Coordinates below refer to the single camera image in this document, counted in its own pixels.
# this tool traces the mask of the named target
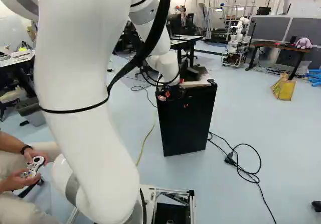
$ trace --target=yellow cable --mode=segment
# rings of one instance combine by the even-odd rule
[[[149,137],[149,135],[151,134],[152,130],[154,129],[154,127],[155,127],[155,125],[156,125],[156,113],[157,113],[157,110],[155,111],[155,114],[154,114],[154,124],[152,125],[151,130],[149,131],[149,133],[146,135],[144,141],[142,142],[142,146],[141,146],[141,150],[140,150],[139,157],[138,157],[137,162],[136,162],[136,166],[139,165],[139,162],[140,162],[142,153],[143,153],[143,151],[144,151],[145,142],[146,142],[147,138]]]

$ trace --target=hand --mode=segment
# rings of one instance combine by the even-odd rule
[[[41,152],[41,151],[37,151],[37,150],[31,149],[31,148],[25,149],[24,157],[26,158],[28,163],[32,163],[33,162],[32,158],[35,157],[35,156],[44,157],[45,158],[44,165],[46,165],[48,163],[49,156],[47,155],[47,153]]]
[[[28,169],[22,169],[11,173],[4,181],[0,182],[0,193],[10,190],[20,190],[25,186],[36,184],[41,175],[38,173],[35,177],[22,178],[20,175]]]
[[[312,48],[312,44],[310,39],[308,38],[301,38],[300,40],[298,40],[298,42],[296,43],[296,47],[297,48],[301,48],[301,49],[306,49],[306,48]]]

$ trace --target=blue object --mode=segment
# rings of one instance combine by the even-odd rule
[[[308,81],[312,82],[312,87],[316,87],[321,85],[321,70],[320,69],[312,69],[309,70],[309,74],[307,74]]]

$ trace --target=white game controller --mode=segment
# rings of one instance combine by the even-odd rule
[[[33,158],[32,163],[27,163],[28,171],[21,174],[22,178],[30,178],[35,177],[37,174],[37,171],[41,166],[43,166],[45,163],[45,158],[42,156],[35,156]]]

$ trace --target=khaki pants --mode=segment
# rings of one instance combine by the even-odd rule
[[[60,154],[56,143],[31,144],[35,149],[49,155],[49,162]],[[25,168],[26,160],[22,155],[0,151],[0,181],[11,172]],[[59,224],[52,216],[40,211],[33,203],[25,202],[12,192],[0,195],[0,224]]]

